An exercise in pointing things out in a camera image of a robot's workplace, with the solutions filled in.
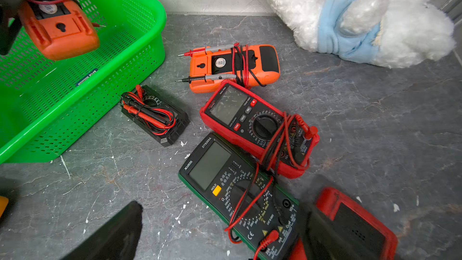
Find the green plastic basket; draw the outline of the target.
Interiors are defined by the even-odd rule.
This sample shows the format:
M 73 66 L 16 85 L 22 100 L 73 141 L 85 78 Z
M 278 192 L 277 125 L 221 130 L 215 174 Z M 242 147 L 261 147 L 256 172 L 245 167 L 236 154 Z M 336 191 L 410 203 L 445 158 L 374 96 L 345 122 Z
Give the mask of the green plastic basket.
M 51 61 L 21 31 L 1 57 L 2 163 L 58 158 L 165 60 L 167 14 L 158 0 L 78 1 L 99 24 L 97 50 Z

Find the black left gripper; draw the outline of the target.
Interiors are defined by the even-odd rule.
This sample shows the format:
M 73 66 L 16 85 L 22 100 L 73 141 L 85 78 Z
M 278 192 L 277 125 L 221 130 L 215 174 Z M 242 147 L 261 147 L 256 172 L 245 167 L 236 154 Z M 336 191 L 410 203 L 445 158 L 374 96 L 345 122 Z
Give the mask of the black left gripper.
M 9 53 L 22 28 L 19 10 L 25 1 L 1 0 L 1 55 Z

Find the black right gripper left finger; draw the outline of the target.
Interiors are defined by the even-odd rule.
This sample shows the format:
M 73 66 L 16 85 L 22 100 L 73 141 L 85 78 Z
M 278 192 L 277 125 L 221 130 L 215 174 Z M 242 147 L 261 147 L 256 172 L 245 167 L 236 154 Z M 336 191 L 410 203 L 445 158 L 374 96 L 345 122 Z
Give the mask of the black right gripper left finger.
M 138 202 L 128 203 L 64 259 L 133 260 L 143 227 L 142 214 Z

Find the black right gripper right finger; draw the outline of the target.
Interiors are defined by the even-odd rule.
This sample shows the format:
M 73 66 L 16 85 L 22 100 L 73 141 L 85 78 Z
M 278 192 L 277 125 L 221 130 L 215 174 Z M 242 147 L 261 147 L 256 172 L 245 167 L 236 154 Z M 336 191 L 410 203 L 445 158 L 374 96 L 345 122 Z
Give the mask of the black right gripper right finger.
M 359 239 L 339 228 L 314 204 L 304 207 L 301 241 L 308 260 L 377 260 Z

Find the black multimeter red leads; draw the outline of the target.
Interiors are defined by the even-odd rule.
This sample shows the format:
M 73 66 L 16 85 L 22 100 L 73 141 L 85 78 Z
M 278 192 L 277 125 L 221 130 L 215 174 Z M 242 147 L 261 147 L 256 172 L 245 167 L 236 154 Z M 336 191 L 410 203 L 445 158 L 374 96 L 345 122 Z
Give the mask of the black multimeter red leads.
M 123 93 L 119 105 L 125 116 L 163 147 L 173 145 L 190 123 L 177 100 L 148 85 Z

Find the orange multimeter with black leads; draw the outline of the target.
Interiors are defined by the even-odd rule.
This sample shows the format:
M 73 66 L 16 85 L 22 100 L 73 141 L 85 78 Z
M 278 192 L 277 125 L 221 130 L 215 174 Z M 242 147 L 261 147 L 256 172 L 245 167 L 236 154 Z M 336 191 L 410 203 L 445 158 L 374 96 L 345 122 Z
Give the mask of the orange multimeter with black leads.
M 78 0 L 26 0 L 19 10 L 19 19 L 47 59 L 70 59 L 100 46 L 95 25 Z

